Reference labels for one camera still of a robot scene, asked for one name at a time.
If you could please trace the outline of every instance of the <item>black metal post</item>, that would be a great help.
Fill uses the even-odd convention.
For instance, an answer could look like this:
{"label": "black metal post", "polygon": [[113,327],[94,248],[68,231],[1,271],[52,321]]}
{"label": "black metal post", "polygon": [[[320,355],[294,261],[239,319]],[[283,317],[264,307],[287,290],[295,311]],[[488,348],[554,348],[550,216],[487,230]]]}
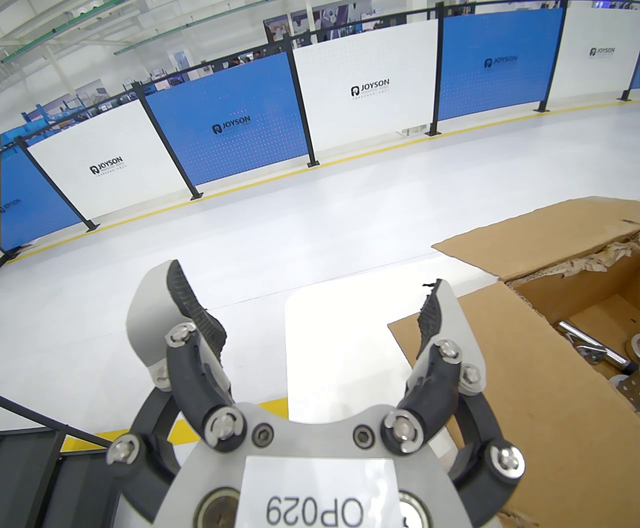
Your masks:
{"label": "black metal post", "polygon": [[171,157],[171,160],[173,161],[176,169],[178,169],[180,176],[182,176],[182,179],[187,184],[187,187],[191,192],[191,200],[197,200],[198,198],[202,198],[202,193],[199,193],[196,187],[193,185],[193,183],[191,183],[191,180],[189,180],[187,173],[184,171],[184,167],[182,166],[182,163],[180,163],[180,160],[175,155],[175,152],[173,151],[172,146],[169,144],[169,140],[164,135],[164,131],[162,130],[162,128],[160,128],[160,123],[158,123],[158,120],[156,119],[156,116],[151,110],[151,107],[149,106],[149,102],[147,101],[147,98],[145,96],[144,87],[142,86],[142,84],[140,84],[137,81],[133,82],[132,87],[133,87],[134,93],[136,94],[136,96],[138,96],[138,100],[142,104],[142,108],[145,109],[145,112],[147,113],[147,117],[149,118],[149,121],[151,121],[151,124],[156,129],[156,133],[160,137],[160,141],[162,141],[162,144],[164,145],[166,151],[169,153],[169,156]]}
{"label": "black metal post", "polygon": [[291,37],[284,34],[284,48],[289,60],[289,70],[291,70],[291,79],[293,80],[293,89],[296,92],[296,100],[298,101],[298,110],[300,111],[300,119],[302,120],[302,130],[305,133],[307,141],[307,152],[309,154],[309,168],[320,165],[314,154],[314,146],[311,143],[311,132],[309,132],[309,123],[307,122],[307,111],[305,110],[305,101],[302,99],[302,89],[300,88],[300,79],[298,79],[298,68],[296,68],[296,60],[293,57],[293,46],[291,45]]}
{"label": "black metal post", "polygon": [[442,43],[444,41],[444,2],[436,3],[436,17],[438,18],[438,50],[436,52],[436,86],[433,90],[433,119],[429,126],[428,136],[437,136],[438,113],[440,112],[440,83],[442,82]]}
{"label": "black metal post", "polygon": [[92,435],[90,433],[85,433],[80,429],[76,429],[75,427],[70,427],[62,422],[58,422],[52,418],[48,418],[43,414],[37,413],[36,411],[32,411],[29,408],[23,407],[19,403],[15,401],[11,401],[3,396],[0,396],[0,407],[3,409],[7,409],[9,412],[20,415],[27,420],[31,420],[32,422],[36,422],[42,424],[43,426],[47,426],[49,429],[53,429],[55,431],[61,431],[66,435],[71,435],[76,438],[80,438],[80,440],[84,440],[85,442],[91,442],[92,444],[101,445],[103,447],[109,447],[111,442],[109,440],[105,440],[99,436]]}
{"label": "black metal post", "polygon": [[619,101],[624,101],[624,102],[628,102],[631,99],[629,99],[629,94],[631,93],[631,87],[634,84],[634,79],[636,78],[636,73],[638,71],[638,68],[640,68],[640,53],[638,54],[638,59],[636,60],[636,67],[634,68],[634,72],[631,75],[631,80],[629,81],[629,87],[622,92],[622,95],[620,97],[618,97]]}
{"label": "black metal post", "polygon": [[556,42],[556,53],[554,54],[554,61],[551,64],[551,73],[549,74],[549,83],[547,85],[547,92],[545,98],[540,101],[538,108],[534,112],[548,112],[547,103],[549,102],[549,94],[551,93],[551,84],[554,82],[554,74],[556,72],[556,64],[558,62],[558,55],[560,55],[560,45],[562,43],[562,34],[564,32],[564,20],[566,19],[566,11],[569,8],[567,0],[560,0],[560,9],[562,9],[562,16],[560,18],[560,29],[558,31],[558,40]]}
{"label": "black metal post", "polygon": [[40,165],[40,163],[36,161],[36,159],[32,156],[31,152],[29,152],[29,149],[27,148],[27,142],[24,141],[24,138],[22,136],[18,136],[15,139],[15,142],[22,149],[22,151],[24,152],[24,155],[29,159],[29,161],[33,163],[33,166],[36,169],[38,169],[38,172],[42,174],[42,177],[47,181],[47,183],[51,185],[51,187],[58,194],[58,196],[62,198],[62,200],[69,206],[69,208],[76,214],[76,216],[80,220],[82,220],[84,225],[87,226],[87,230],[86,230],[87,233],[89,233],[89,231],[95,231],[96,229],[98,229],[98,226],[100,224],[94,224],[91,220],[87,220],[83,216],[83,214],[76,209],[75,205],[71,203],[71,200],[67,198],[67,196],[62,192],[60,187],[58,187],[56,183],[50,178],[50,176],[47,174],[47,171],[45,171]]}
{"label": "black metal post", "polygon": [[2,253],[2,256],[0,257],[0,268],[3,267],[7,262],[9,262],[9,260],[13,260],[17,257],[16,253],[12,251],[5,251],[2,248],[0,248],[0,253]]}

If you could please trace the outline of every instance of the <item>cardboard flap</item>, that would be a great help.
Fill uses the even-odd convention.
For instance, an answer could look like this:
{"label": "cardboard flap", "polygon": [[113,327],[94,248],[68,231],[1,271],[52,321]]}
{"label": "cardboard flap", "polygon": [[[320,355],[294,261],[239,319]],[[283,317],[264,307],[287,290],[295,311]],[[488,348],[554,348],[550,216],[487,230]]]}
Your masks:
{"label": "cardboard flap", "polygon": [[[545,527],[639,526],[640,420],[629,402],[503,283],[460,305],[486,361],[484,395],[526,460],[508,505]],[[388,327],[413,365],[416,316]]]}
{"label": "cardboard flap", "polygon": [[589,255],[638,230],[640,202],[590,196],[479,227],[433,248],[508,281]]}

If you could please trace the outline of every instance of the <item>yellow floor line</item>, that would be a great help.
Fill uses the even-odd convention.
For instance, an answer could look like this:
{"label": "yellow floor line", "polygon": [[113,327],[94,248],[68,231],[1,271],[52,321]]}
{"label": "yellow floor line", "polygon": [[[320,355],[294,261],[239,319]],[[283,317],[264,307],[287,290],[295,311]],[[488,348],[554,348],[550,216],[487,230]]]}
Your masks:
{"label": "yellow floor line", "polygon": [[140,214],[139,216],[134,216],[132,218],[128,218],[127,220],[122,220],[119,222],[115,222],[109,225],[105,225],[105,226],[100,226],[97,230],[95,231],[91,231],[89,233],[81,233],[79,235],[75,235],[73,237],[69,237],[66,238],[64,240],[60,240],[58,242],[53,242],[51,244],[49,244],[48,246],[43,246],[41,248],[37,248],[31,251],[28,251],[27,253],[24,253],[22,255],[17,256],[16,258],[14,258],[13,260],[9,260],[8,264],[11,264],[12,262],[17,262],[18,260],[22,260],[22,259],[26,259],[27,257],[30,257],[32,255],[36,255],[38,253],[41,253],[43,251],[46,250],[50,250],[52,248],[61,246],[62,244],[66,244],[68,242],[72,242],[73,240],[78,240],[79,238],[82,237],[86,237],[88,235],[92,235],[93,233],[98,233],[98,232],[102,232],[105,231],[107,229],[111,229],[113,227],[118,227],[120,225],[125,225],[128,224],[130,222],[134,222],[136,220],[141,220],[143,218],[148,218],[149,216],[154,216],[156,214],[160,214],[162,212],[166,212],[166,211],[172,211],[174,209],[178,209],[179,207],[184,207],[185,205],[191,205],[191,204],[197,204],[202,202],[203,200],[210,200],[211,198],[217,198],[219,196],[223,196],[223,195],[227,195],[230,193],[235,193],[238,191],[244,191],[245,189],[250,189],[252,187],[258,186],[258,185],[263,185],[266,183],[270,183],[270,182],[274,182],[277,180],[282,180],[284,178],[289,178],[291,176],[295,176],[297,174],[302,174],[305,172],[309,172],[312,170],[317,170],[319,168],[322,167],[327,167],[330,165],[336,165],[338,163],[345,163],[346,161],[352,161],[354,159],[359,159],[361,157],[365,157],[365,156],[372,156],[373,154],[380,154],[381,152],[388,152],[389,150],[395,150],[397,148],[402,148],[402,147],[408,147],[410,145],[416,145],[418,143],[422,143],[423,141],[430,141],[430,140],[435,140],[438,138],[446,138],[449,136],[455,136],[456,134],[461,134],[463,132],[472,132],[472,131],[476,131],[476,130],[481,130],[481,129],[485,129],[485,128],[489,128],[489,127],[495,127],[498,125],[506,125],[508,123],[515,123],[517,121],[523,121],[525,119],[532,119],[532,118],[538,118],[538,117],[543,117],[543,116],[547,116],[547,115],[555,115],[555,114],[562,114],[562,113],[566,113],[566,112],[576,112],[576,111],[580,111],[580,110],[589,110],[589,109],[593,109],[593,108],[606,108],[609,106],[619,106],[619,105],[623,105],[623,104],[633,104],[633,103],[638,103],[640,102],[640,100],[633,100],[633,101],[615,101],[615,102],[604,102],[604,103],[599,103],[599,104],[590,104],[590,105],[586,105],[586,106],[575,106],[573,108],[564,108],[564,109],[560,109],[560,110],[551,110],[549,112],[546,113],[537,113],[537,112],[532,112],[530,115],[524,115],[524,116],[520,116],[520,117],[513,117],[510,119],[504,119],[501,121],[494,121],[492,123],[485,123],[482,125],[476,125],[473,127],[467,127],[464,129],[460,129],[460,130],[455,130],[455,131],[451,131],[451,132],[443,132],[442,134],[440,134],[439,136],[424,136],[424,137],[420,137],[417,138],[415,140],[412,141],[405,141],[402,143],[399,143],[397,145],[390,145],[388,147],[382,147],[382,148],[376,148],[374,150],[370,150],[368,152],[362,152],[361,154],[354,154],[353,156],[347,156],[347,157],[343,157],[340,159],[336,159],[333,161],[327,161],[327,162],[323,162],[320,165],[317,165],[315,167],[311,167],[311,168],[302,168],[302,169],[298,169],[298,170],[294,170],[291,172],[285,172],[283,174],[279,174],[276,176],[271,176],[269,178],[265,178],[256,182],[251,182],[251,183],[247,183],[244,185],[240,185],[238,187],[233,187],[230,189],[226,189],[224,191],[218,191],[217,193],[211,193],[210,195],[205,195],[203,196],[201,199],[199,200],[194,200],[192,201],[188,201],[188,202],[182,202],[180,204],[175,204],[175,205],[169,205],[168,207],[163,207],[162,209],[158,209],[156,211],[151,211],[151,212],[147,212],[145,214]]}
{"label": "yellow floor line", "polygon": [[[280,398],[265,403],[261,403],[260,407],[266,409],[276,416],[281,418],[289,418],[289,400],[287,398]],[[107,440],[115,440],[120,435],[128,432],[128,429],[121,429],[120,431],[108,431],[107,433],[96,433],[96,436],[106,438]],[[178,420],[169,434],[169,442],[173,445],[190,444],[191,442],[197,442],[199,440],[198,435],[191,429],[189,424],[184,420]],[[79,438],[72,438],[68,436],[65,439],[65,443],[62,445],[63,452],[69,451],[86,451],[87,449],[102,449],[99,445],[92,444],[91,442],[85,442]]]}

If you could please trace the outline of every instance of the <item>white label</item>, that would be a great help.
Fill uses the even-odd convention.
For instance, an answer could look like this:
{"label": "white label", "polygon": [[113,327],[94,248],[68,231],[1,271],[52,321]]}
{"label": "white label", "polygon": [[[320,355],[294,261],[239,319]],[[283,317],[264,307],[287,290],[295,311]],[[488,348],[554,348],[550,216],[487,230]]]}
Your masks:
{"label": "white label", "polygon": [[392,460],[249,456],[237,528],[402,526]]}

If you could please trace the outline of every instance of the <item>white partition panel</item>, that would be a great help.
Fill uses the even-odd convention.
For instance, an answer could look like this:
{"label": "white partition panel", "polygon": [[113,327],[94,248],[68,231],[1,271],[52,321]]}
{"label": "white partition panel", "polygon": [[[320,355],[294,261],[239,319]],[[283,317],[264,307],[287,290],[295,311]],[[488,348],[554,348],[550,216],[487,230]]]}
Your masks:
{"label": "white partition panel", "polygon": [[640,52],[640,11],[567,11],[551,97],[626,90]]}
{"label": "white partition panel", "polygon": [[87,218],[186,189],[140,101],[29,147]]}
{"label": "white partition panel", "polygon": [[294,50],[314,149],[430,123],[437,40],[424,20]]}

